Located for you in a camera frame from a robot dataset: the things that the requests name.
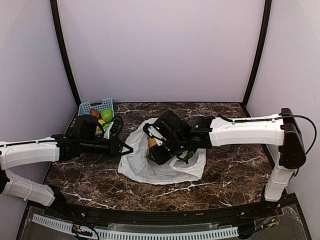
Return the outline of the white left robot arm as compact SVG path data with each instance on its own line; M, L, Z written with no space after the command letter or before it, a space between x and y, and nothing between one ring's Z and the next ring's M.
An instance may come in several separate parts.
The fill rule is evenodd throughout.
M60 218L71 213L62 192L53 185L36 183L11 171L11 168L42 162L68 161L81 154L96 154L108 158L122 157L133 152L133 148L119 139L124 126L119 116L112 118L107 129L92 115L80 115L65 134L50 137L0 143L0 192L32 201L46 207Z

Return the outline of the green grape bunch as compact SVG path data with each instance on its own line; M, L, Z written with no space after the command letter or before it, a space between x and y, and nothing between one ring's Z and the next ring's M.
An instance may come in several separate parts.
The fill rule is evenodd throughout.
M195 155L195 152L192 150L188 150L186 153L180 153L176 155L176 158L180 162L184 162L185 164L189 163L189 160Z

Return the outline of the brown potato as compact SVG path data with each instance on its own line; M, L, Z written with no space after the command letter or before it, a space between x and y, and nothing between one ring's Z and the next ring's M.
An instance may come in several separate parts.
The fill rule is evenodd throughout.
M102 118L101 113L98 110L93 109L93 108L89 111L89 114L97 119Z

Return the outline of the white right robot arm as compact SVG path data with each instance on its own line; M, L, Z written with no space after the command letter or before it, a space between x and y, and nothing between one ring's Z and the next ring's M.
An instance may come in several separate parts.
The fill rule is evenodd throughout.
M301 131L289 108L262 117L201 117L192 125L168 110L154 123L145 124L143 131L153 141L149 158L158 165L173 157L188 163L199 149L251 144L277 146L278 159L264 188L264 199L255 205L255 213L260 217L274 210L274 202L281 198L294 173L307 159Z

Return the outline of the white plastic bag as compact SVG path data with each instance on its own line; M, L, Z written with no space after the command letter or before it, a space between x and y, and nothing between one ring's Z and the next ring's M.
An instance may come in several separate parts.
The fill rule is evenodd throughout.
M172 157L165 164L158 165L147 158L148 137L143 131L143 126L153 124L155 121L155 118L145 120L137 130L130 133L125 143L133 148L133 152L121 157L117 171L136 182L152 185L200 180L206 165L205 149L198 149L188 160L188 164Z

